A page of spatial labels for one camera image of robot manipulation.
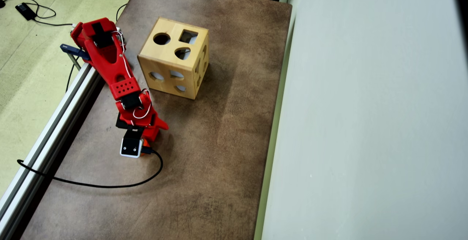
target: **white wall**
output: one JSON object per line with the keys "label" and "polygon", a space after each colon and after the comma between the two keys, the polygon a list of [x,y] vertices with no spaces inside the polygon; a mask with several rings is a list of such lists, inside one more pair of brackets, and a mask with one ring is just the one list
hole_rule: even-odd
{"label": "white wall", "polygon": [[293,0],[263,239],[468,239],[454,0]]}

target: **table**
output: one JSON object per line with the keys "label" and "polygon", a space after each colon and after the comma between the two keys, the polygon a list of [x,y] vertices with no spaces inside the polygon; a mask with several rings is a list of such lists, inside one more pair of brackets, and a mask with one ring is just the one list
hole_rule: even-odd
{"label": "table", "polygon": [[[196,100],[151,90],[169,125],[152,145],[157,178],[105,190],[52,181],[24,239],[252,239],[291,5],[269,0],[130,0],[117,26],[142,87],[137,54],[157,17],[206,27],[210,65]],[[129,184],[158,158],[119,155],[125,130],[105,86],[57,177]]]}

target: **wooden box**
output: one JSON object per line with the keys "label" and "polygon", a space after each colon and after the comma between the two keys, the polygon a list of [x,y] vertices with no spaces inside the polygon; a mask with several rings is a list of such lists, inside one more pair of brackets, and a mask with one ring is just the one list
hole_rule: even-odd
{"label": "wooden box", "polygon": [[209,48],[208,29],[159,17],[138,55],[148,87],[195,99]]}

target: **green floor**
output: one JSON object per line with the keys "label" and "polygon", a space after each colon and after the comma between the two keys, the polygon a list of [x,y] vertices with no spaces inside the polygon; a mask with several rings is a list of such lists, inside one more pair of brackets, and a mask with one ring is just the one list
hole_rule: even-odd
{"label": "green floor", "polygon": [[[51,23],[77,23],[108,17],[128,0],[36,0],[57,16]],[[0,9],[0,195],[17,170],[16,159],[29,153],[65,93],[72,63],[59,49],[73,45],[70,27],[26,21],[9,0]],[[39,15],[49,15],[44,9]]]}

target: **black cable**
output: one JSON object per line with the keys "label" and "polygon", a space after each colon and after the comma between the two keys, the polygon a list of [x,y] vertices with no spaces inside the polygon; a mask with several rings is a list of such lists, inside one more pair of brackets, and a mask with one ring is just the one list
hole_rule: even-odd
{"label": "black cable", "polygon": [[108,188],[108,189],[114,189],[114,188],[129,188],[129,187],[135,187],[135,186],[138,186],[138,185],[142,185],[143,183],[147,183],[149,182],[150,180],[152,180],[154,177],[156,177],[162,170],[162,158],[161,158],[161,155],[159,155],[159,153],[157,153],[157,151],[153,150],[152,151],[154,154],[157,155],[157,157],[159,158],[159,161],[161,161],[161,166],[159,167],[159,170],[151,177],[149,177],[148,179],[142,181],[142,182],[137,182],[137,183],[134,183],[134,184],[128,184],[128,185],[96,185],[96,184],[89,184],[89,183],[83,183],[83,182],[74,182],[72,180],[65,180],[65,179],[62,179],[62,178],[57,178],[55,176],[50,176],[50,175],[47,175],[45,173],[42,173],[42,172],[39,172],[37,170],[34,170],[33,168],[25,165],[23,162],[23,160],[17,160],[18,164],[23,166],[25,169],[33,172],[33,173],[36,173],[38,175],[42,175],[44,177],[48,177],[48,178],[52,178],[54,180],[58,180],[59,182],[65,182],[65,183],[70,183],[70,184],[74,184],[74,185],[81,185],[81,186],[87,186],[87,187],[93,187],[93,188]]}
{"label": "black cable", "polygon": [[36,19],[34,19],[34,18],[33,18],[32,20],[34,20],[34,22],[38,22],[38,23],[40,23],[40,24],[47,24],[47,25],[52,25],[52,26],[73,25],[73,24],[50,24],[50,23],[44,23],[44,22],[38,21],[38,20],[36,20]]}
{"label": "black cable", "polygon": [[37,17],[39,17],[39,18],[41,18],[41,19],[47,19],[47,18],[51,18],[51,17],[54,17],[54,16],[57,15],[57,13],[56,13],[53,9],[51,9],[51,8],[49,8],[49,7],[47,7],[47,6],[44,6],[44,5],[40,5],[38,2],[36,2],[36,0],[31,0],[31,1],[33,1],[33,2],[35,2],[35,3],[34,3],[34,4],[32,4],[32,3],[25,3],[25,4],[27,4],[27,5],[36,5],[36,6],[37,6],[37,8],[36,8],[36,10],[35,10],[35,15],[37,15],[37,12],[39,12],[39,8],[40,8],[40,7],[45,8],[45,9],[49,9],[49,10],[51,10],[52,12],[54,12],[53,15],[48,16],[48,17],[40,17],[40,16],[38,16],[38,15],[37,15]]}
{"label": "black cable", "polygon": [[127,4],[124,4],[124,5],[122,5],[122,6],[121,6],[121,7],[119,7],[119,9],[117,10],[117,14],[116,14],[116,22],[117,22],[117,20],[118,20],[118,12],[119,12],[119,11],[120,11],[120,9],[122,9],[122,7],[124,7],[125,5],[127,5]]}
{"label": "black cable", "polygon": [[[36,2],[36,0],[31,0],[31,1],[35,2],[35,4],[32,4],[32,3],[25,3],[25,4],[28,4],[28,5],[36,5],[36,6],[37,6],[37,8],[36,8],[36,10],[35,10],[35,15],[36,15],[38,18],[47,19],[47,18],[52,18],[52,17],[54,17],[54,16],[57,15],[57,13],[56,13],[53,9],[51,9],[51,8],[49,8],[49,7],[46,7],[46,6],[43,6],[43,5],[40,5],[38,2]],[[52,12],[54,12],[54,14],[51,15],[51,16],[47,16],[47,17],[41,17],[41,16],[39,16],[39,15],[37,15],[37,13],[39,12],[39,8],[40,8],[40,7],[43,7],[43,8],[45,8],[45,9],[49,9],[49,10],[51,10]],[[72,25],[72,24],[51,24],[51,23],[44,23],[44,22],[40,22],[40,21],[36,20],[35,18],[33,18],[32,20],[34,20],[35,22],[41,23],[41,24],[52,25],[52,26]]]}
{"label": "black cable", "polygon": [[44,5],[39,5],[39,4],[32,4],[32,3],[25,3],[27,5],[36,5],[37,6],[37,9],[35,10],[35,15],[37,15],[37,12],[39,11],[39,7],[42,7],[42,8],[45,8],[45,9],[49,9],[51,10],[52,12],[54,12],[54,14],[52,14],[51,16],[47,16],[47,17],[40,17],[39,15],[37,15],[38,18],[41,18],[41,19],[47,19],[47,18],[52,18],[54,16],[57,15],[57,13],[54,11],[54,9],[52,8],[49,8],[47,6],[44,6]]}
{"label": "black cable", "polygon": [[67,81],[67,88],[65,89],[65,93],[68,91],[68,85],[70,84],[70,78],[72,78],[72,73],[73,73],[73,68],[75,67],[75,64],[72,64],[72,69],[70,70],[70,74],[68,75],[68,81]]}

